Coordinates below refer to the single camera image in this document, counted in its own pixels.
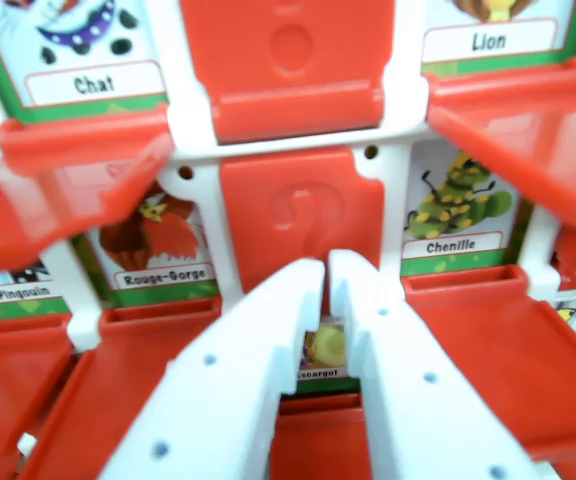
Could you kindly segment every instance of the caterpillar illustration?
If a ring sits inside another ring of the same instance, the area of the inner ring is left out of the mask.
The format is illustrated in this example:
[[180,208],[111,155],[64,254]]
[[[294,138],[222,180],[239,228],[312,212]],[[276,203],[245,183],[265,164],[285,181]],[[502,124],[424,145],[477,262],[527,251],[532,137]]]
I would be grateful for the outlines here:
[[455,6],[481,22],[509,22],[534,0],[453,0]]
[[495,192],[478,195],[495,188],[491,181],[485,188],[476,187],[490,179],[490,171],[465,152],[457,154],[444,183],[435,188],[428,180],[430,170],[421,176],[430,188],[416,210],[408,213],[408,234],[418,239],[437,238],[442,234],[461,232],[488,217],[499,217],[510,210],[512,195]]

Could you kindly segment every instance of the red bird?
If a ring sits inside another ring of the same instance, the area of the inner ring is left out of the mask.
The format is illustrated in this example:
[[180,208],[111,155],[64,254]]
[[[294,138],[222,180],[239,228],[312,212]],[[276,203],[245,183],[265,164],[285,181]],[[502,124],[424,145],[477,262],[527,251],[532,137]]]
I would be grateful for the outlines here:
[[153,185],[132,215],[100,230],[101,247],[124,270],[143,270],[151,257],[162,253],[197,257],[199,240],[187,221],[194,204],[168,194],[157,203],[148,202],[148,198],[161,193],[161,187]]

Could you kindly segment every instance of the green caterpillar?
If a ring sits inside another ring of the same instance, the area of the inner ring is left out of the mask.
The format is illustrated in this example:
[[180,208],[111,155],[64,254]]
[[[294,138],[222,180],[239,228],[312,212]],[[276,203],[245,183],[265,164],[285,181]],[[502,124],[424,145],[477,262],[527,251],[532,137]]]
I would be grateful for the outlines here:
[[446,181],[439,188],[428,181],[429,174],[430,170],[424,172],[421,180],[430,187],[430,195],[422,200],[417,210],[408,213],[404,228],[414,238],[437,238],[461,232],[487,217],[503,215],[512,206],[512,196],[508,192],[475,197],[495,188],[495,181],[476,190],[475,187],[488,181],[490,170],[465,152],[457,154]]

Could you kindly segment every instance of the white label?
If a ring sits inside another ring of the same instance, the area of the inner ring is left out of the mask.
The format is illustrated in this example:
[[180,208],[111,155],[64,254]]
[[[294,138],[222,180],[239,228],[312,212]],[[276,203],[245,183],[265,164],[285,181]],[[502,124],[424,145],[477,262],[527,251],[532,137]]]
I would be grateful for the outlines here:
[[348,376],[347,367],[313,368],[312,370],[299,371],[299,380],[321,380],[322,378],[340,378],[347,376]]
[[52,280],[0,285],[0,303],[40,300],[58,296]]
[[403,258],[434,257],[457,253],[481,252],[501,248],[501,232],[476,235],[451,235],[432,240],[411,240],[404,244]]
[[115,274],[115,281],[121,290],[154,287],[155,285],[201,282],[214,280],[214,278],[215,272],[209,263],[149,268],[148,270]]
[[159,66],[151,60],[32,74],[25,81],[32,102],[37,106],[164,91]]
[[544,52],[554,48],[555,19],[467,25],[426,32],[424,63]]

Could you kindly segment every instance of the character card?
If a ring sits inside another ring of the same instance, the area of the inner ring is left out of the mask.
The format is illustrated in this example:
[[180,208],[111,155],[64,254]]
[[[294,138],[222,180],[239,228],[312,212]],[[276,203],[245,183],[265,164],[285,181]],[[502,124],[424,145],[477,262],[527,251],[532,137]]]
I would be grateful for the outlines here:
[[563,48],[574,0],[428,0],[424,63]]
[[437,257],[440,265],[440,257],[454,260],[460,254],[506,248],[519,202],[514,188],[467,152],[445,140],[416,143],[408,183],[404,262]]
[[0,56],[24,107],[163,92],[139,0],[0,0]]
[[348,376],[344,329],[332,317],[321,319],[317,332],[308,332],[299,367],[299,380],[321,380]]
[[19,271],[0,272],[0,303],[58,297],[50,273],[41,261]]
[[[176,284],[201,287],[202,282],[215,280],[197,207],[168,195],[156,183],[132,215],[87,236],[113,290]],[[204,290],[185,298],[217,294],[215,286]]]

